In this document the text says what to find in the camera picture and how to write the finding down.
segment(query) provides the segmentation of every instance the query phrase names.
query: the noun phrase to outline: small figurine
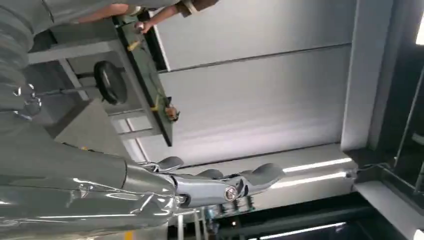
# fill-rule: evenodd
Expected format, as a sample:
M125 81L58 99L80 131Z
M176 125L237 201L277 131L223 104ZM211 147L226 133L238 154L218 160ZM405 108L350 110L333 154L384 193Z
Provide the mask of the small figurine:
M180 118L180 111L171 104L172 97L167 97L165 101L165 113L168 116L169 120L176 122Z

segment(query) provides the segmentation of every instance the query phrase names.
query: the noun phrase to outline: green table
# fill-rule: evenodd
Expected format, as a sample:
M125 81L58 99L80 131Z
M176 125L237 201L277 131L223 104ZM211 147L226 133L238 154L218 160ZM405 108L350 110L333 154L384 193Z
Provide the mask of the green table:
M113 22L117 26L118 37L126 49L129 62L134 69L138 83L147 99L150 109L158 124L158 127L169 147L173 144L173 122L165 113L167 105L167 95L159 78L155 63L143 34L136 34L134 23L135 17L115 17ZM133 49L128 50L128 46L139 42Z

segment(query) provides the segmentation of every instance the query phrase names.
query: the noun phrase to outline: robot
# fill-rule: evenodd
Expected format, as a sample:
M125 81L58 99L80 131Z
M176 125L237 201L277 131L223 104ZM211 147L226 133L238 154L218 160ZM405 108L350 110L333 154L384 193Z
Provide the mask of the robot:
M0 1L0 239L78 239L165 224L178 208L230 203L283 174L265 164L223 176L172 174L177 157L137 164L54 142L31 121L42 102L26 84L34 35L113 3L159 8L176 0Z

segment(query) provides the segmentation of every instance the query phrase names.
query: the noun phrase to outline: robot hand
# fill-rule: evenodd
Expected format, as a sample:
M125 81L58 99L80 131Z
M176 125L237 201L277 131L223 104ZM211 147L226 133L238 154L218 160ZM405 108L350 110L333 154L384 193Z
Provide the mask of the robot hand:
M181 208L225 204L255 195L266 191L284 175L282 168L273 163L227 176L215 169L198 175L169 173L182 165L183 161L178 157L169 157L159 163L142 163L144 168L174 183L176 193L181 198Z

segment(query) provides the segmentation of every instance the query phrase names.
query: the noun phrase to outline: metal frame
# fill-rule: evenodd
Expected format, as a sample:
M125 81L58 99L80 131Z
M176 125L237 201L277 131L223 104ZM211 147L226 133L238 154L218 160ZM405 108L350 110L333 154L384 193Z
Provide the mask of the metal frame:
M82 87L76 74L72 70L71 65L67 59L84 57L95 54L115 52L118 54L123 68L128 76L130 87L134 89L135 95L141 104L141 109L126 111L122 113L115 113L111 116L111 120L127 120L129 118L144 117L146 116L151 124L151 128L139 131L125 132L119 134L122 140L137 139L155 135L161 135L161 130L156 118L150 109L149 102L140 87L136 74L128 60L126 50L122 46L119 39L105 40L97 42L73 42L72 44L60 44L51 49L29 53L29 64L39 64L51 61L59 61L65 73L71 80L75 88ZM85 91L78 91L82 100L87 101L89 96Z

